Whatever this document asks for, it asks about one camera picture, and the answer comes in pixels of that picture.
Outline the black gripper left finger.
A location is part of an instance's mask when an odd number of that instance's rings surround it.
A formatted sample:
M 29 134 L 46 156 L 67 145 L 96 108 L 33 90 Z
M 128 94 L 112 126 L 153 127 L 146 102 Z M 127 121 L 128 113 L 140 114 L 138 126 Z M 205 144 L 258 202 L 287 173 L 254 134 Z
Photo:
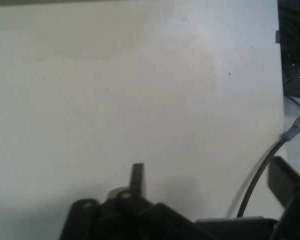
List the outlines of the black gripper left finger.
M 213 240 L 215 236 L 163 203 L 144 195 L 144 164 L 132 165 L 129 185 L 115 189 L 104 203 L 75 201 L 61 240 Z

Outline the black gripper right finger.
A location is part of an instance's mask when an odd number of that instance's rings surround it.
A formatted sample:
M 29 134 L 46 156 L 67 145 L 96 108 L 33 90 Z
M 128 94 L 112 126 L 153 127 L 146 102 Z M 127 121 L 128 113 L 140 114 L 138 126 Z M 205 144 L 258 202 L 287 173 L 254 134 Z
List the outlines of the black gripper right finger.
M 268 187 L 284 207 L 271 240 L 300 240 L 300 175 L 282 158 L 269 163 Z

